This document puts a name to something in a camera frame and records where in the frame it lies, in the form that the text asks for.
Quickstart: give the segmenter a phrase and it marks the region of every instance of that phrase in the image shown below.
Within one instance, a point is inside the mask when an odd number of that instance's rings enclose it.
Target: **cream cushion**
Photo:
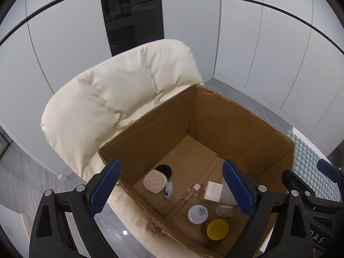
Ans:
[[[79,74],[48,102],[41,127],[47,142],[81,178],[104,167],[97,150],[142,115],[202,82],[190,48],[163,39],[118,54]],[[199,257],[161,232],[116,185],[108,204],[157,258]]]

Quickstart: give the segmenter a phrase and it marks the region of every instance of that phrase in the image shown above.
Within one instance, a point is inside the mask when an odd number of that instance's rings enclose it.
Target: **metal screw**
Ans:
[[[296,190],[292,190],[291,194],[295,197],[297,197],[299,195],[299,192],[297,192]]]
[[[258,186],[258,190],[261,191],[261,192],[266,192],[268,189],[266,188],[265,185],[259,185]]]
[[[48,190],[44,191],[44,195],[45,196],[50,196],[52,192],[53,191],[51,189],[48,189]]]
[[[85,190],[85,185],[83,185],[83,184],[78,185],[78,186],[76,187],[76,190],[77,190],[78,192],[84,191],[84,190]]]

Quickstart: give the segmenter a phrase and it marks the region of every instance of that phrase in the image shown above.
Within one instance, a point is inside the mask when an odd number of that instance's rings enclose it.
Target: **checkered tablecloth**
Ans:
[[[289,131],[287,136],[295,143],[293,172],[315,191],[317,197],[342,201],[338,185],[316,167],[321,158],[292,131]]]

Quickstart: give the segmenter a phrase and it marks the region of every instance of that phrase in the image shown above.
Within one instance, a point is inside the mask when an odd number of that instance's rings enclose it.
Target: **jar with yellow lid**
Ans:
[[[211,240],[222,240],[228,235],[229,226],[223,219],[208,220],[203,223],[201,232]]]

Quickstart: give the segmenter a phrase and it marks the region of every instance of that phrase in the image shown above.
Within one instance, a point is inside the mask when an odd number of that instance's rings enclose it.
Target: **green logo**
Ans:
[[[200,209],[198,210],[198,213],[200,214],[200,216],[202,216],[202,215],[207,214],[207,211],[205,210],[205,208],[200,207]]]

